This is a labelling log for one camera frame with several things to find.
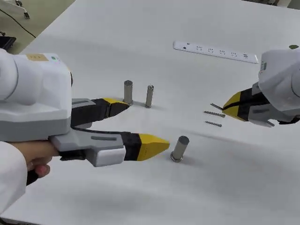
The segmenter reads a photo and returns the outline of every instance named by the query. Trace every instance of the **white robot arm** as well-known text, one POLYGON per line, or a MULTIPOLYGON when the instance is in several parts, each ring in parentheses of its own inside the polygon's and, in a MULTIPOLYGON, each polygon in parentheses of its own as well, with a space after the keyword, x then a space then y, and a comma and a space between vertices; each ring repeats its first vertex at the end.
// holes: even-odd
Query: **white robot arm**
POLYGON ((258 82, 236 93, 223 112, 261 126, 293 124, 300 116, 300 50, 271 50, 262 54, 258 82))
POLYGON ((72 99, 72 75, 56 54, 11 55, 0 49, 0 141, 48 139, 61 160, 93 166, 143 161, 169 142, 130 132, 87 130, 129 105, 110 98, 72 99))

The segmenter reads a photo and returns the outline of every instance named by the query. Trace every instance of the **power strip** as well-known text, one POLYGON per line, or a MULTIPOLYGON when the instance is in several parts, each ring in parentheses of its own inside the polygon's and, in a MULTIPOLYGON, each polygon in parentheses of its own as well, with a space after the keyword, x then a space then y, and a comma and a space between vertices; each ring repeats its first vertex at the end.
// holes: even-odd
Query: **power strip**
POLYGON ((216 47, 202 45, 202 44, 192 44, 188 42, 174 41, 173 48, 176 50, 186 51, 190 53, 212 55, 212 56, 227 58, 231 60, 258 63, 257 56, 254 54, 240 53, 234 50, 216 48, 216 47))

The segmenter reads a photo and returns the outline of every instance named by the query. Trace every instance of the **screw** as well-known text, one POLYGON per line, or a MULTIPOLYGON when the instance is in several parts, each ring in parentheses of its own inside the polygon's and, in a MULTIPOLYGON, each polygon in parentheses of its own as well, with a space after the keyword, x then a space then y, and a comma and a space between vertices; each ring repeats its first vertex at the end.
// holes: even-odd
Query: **screw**
POLYGON ((215 107, 215 108, 217 108, 217 109, 219 109, 219 110, 221 110, 221 111, 223 111, 223 108, 220 107, 220 106, 218 106, 218 105, 216 105, 216 104, 211 103, 210 105, 213 106, 213 107, 215 107))
POLYGON ((225 114, 220 114, 220 113, 216 113, 216 112, 204 111, 204 113, 210 114, 210 115, 214 115, 214 116, 220 116, 220 117, 222 117, 222 118, 225 117, 225 114))
POLYGON ((214 126, 217 126, 217 127, 222 127, 222 124, 218 124, 218 123, 213 123, 213 122, 210 122, 210 121, 206 121, 205 123, 208 123, 208 124, 211 124, 211 125, 214 125, 214 126))

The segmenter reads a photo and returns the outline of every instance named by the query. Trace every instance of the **chair wheel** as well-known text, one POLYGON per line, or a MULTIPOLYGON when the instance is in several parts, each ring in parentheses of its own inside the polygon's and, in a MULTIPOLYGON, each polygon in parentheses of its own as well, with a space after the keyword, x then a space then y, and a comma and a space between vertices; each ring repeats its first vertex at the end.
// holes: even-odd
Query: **chair wheel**
POLYGON ((21 1, 15 1, 15 3, 16 3, 17 6, 20 6, 20 7, 23 6, 23 3, 21 1))
POLYGON ((24 18, 25 19, 30 19, 29 14, 28 13, 24 13, 24 18))

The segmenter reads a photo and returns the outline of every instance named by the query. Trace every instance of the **metal cylinder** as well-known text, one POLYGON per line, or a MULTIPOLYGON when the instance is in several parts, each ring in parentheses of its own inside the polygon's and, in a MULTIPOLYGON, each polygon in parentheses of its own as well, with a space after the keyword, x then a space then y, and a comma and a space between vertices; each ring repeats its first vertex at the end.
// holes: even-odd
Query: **metal cylinder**
POLYGON ((123 102, 127 103, 128 105, 133 104, 132 87, 133 87, 132 81, 128 80, 128 81, 124 82, 124 100, 123 100, 123 102))
POLYGON ((170 156, 171 160, 173 160, 176 163, 180 162, 183 159, 183 154, 187 149, 188 143, 189 143, 188 137, 186 136, 179 137, 175 149, 171 153, 170 156))
POLYGON ((154 86, 149 85, 148 89, 147 89, 147 97, 146 97, 146 103, 145 103, 146 108, 151 108, 151 106, 152 106, 153 90, 154 90, 154 86))

